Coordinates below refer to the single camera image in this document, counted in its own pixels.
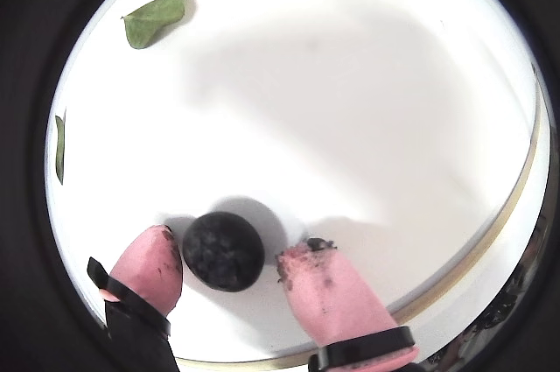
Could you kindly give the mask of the pink covered gripper finger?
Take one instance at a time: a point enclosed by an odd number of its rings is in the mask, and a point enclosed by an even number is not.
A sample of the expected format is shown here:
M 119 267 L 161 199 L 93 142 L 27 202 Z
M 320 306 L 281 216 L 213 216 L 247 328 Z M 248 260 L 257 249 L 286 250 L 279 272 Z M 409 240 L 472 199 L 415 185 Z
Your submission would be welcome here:
M 167 316 L 182 292 L 183 266 L 170 228 L 147 228 L 110 272 L 91 257 L 87 273 L 104 301 L 106 333 L 118 354 L 141 371 L 177 371 Z
M 418 371 L 418 347 L 331 241 L 309 238 L 276 256 L 298 324 L 318 346 L 310 371 Z

